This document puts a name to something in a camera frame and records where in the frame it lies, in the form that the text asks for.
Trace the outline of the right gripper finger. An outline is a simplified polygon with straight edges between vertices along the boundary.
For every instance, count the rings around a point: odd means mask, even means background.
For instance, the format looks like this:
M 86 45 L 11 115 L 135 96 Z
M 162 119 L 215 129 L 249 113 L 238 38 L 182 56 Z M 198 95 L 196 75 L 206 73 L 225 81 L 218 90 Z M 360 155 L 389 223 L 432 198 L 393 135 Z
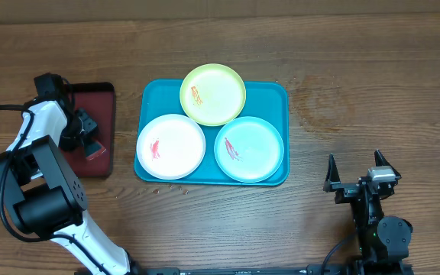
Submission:
M 328 158 L 328 171 L 325 178 L 325 185 L 339 184 L 341 182 L 336 166 L 334 154 L 330 153 Z
M 384 155 L 381 153 L 379 149 L 374 151 L 374 159 L 377 167 L 390 167 L 395 174 L 396 178 L 400 178 L 400 173 L 386 160 Z

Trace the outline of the light blue plate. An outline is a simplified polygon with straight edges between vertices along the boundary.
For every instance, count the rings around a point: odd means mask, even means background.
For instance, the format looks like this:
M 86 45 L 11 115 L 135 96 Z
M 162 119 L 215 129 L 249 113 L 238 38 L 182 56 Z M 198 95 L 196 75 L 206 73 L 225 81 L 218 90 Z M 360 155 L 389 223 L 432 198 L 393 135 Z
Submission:
M 260 183 L 282 167 L 286 150 L 281 134 L 270 122 L 244 116 L 221 128 L 213 152 L 227 177 L 239 183 Z

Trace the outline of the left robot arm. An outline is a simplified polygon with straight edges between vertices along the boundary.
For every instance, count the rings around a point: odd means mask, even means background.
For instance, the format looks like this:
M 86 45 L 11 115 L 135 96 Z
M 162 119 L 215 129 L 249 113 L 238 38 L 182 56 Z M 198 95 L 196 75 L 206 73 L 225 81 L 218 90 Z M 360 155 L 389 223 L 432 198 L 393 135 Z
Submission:
M 81 176 L 112 171 L 116 98 L 110 82 L 71 84 L 45 73 L 37 96 L 18 111 L 22 125 L 0 153 L 0 219 L 14 238 L 52 241 L 67 249 L 87 274 L 142 274 L 132 256 L 94 222 Z

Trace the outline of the yellow-green plate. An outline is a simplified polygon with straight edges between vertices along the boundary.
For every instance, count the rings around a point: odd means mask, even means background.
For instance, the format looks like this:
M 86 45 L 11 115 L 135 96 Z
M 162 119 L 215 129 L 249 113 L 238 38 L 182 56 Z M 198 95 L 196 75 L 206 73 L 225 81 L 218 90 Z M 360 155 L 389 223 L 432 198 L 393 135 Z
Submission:
M 191 70 L 180 87 L 180 104 L 200 125 L 221 126 L 239 116 L 247 100 L 243 79 L 232 68 L 209 63 Z

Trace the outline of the white plate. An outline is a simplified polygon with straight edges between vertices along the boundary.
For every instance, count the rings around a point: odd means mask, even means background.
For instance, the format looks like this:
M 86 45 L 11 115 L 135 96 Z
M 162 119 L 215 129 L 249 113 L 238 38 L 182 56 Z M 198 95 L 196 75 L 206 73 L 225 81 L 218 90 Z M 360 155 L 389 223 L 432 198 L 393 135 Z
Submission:
M 205 156 L 205 135 L 185 115 L 161 115 L 145 125 L 138 136 L 139 164 L 151 176 L 178 180 L 190 175 Z

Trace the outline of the red and green sponge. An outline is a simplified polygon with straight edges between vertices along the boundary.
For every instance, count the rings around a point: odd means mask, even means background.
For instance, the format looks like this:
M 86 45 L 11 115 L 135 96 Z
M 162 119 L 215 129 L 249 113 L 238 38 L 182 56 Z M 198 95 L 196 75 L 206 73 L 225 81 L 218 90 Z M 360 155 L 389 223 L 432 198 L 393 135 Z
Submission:
M 106 148 L 96 140 L 91 140 L 84 143 L 84 152 L 87 160 L 92 160 L 99 157 L 106 151 Z

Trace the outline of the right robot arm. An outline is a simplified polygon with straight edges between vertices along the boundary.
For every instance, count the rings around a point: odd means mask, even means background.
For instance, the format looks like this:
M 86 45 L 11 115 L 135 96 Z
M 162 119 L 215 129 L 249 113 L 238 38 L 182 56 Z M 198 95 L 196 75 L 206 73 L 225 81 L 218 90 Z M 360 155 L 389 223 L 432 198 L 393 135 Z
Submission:
M 403 259 L 409 256 L 413 226 L 396 216 L 386 216 L 381 202 L 394 194 L 401 174 L 379 150 L 374 152 L 375 165 L 355 183 L 340 180 L 333 154 L 328 158 L 328 171 L 323 190 L 335 193 L 335 203 L 351 205 L 355 233 L 335 245 L 320 267 L 321 274 L 412 274 Z M 361 254 L 343 265 L 329 265 L 332 255 L 342 246 L 357 239 Z

